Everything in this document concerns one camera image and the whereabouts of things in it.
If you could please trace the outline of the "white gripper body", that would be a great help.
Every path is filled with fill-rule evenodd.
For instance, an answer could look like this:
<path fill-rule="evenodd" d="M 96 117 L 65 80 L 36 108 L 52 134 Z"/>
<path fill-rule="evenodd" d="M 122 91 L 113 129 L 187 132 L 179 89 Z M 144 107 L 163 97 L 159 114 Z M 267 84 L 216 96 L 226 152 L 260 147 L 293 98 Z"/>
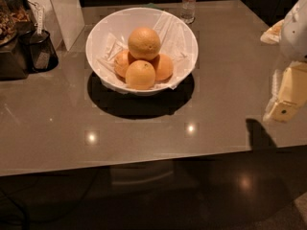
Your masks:
<path fill-rule="evenodd" d="M 286 58 L 307 60 L 307 0 L 298 0 L 285 16 L 279 45 Z"/>

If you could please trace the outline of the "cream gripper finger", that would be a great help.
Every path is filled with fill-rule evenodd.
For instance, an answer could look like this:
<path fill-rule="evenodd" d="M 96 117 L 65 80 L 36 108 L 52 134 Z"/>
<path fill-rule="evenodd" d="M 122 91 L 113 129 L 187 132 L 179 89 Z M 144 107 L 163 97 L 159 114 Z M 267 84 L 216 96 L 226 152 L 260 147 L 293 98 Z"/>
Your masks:
<path fill-rule="evenodd" d="M 278 44 L 284 20 L 280 20 L 262 33 L 260 40 L 267 44 Z"/>
<path fill-rule="evenodd" d="M 289 122 L 307 103 L 307 63 L 292 61 L 283 71 L 272 76 L 272 97 L 268 102 L 265 122 Z"/>

